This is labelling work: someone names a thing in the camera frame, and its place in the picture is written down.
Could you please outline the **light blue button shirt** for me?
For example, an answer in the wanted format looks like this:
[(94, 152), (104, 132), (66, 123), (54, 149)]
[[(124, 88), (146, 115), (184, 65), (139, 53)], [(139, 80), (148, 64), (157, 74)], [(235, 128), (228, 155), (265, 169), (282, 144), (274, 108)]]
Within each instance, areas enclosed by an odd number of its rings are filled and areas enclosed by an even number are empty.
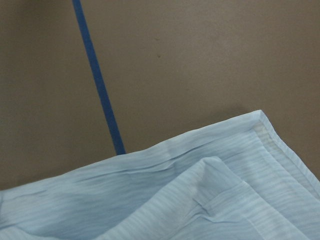
[(320, 182), (261, 110), (0, 193), (3, 240), (317, 240)]

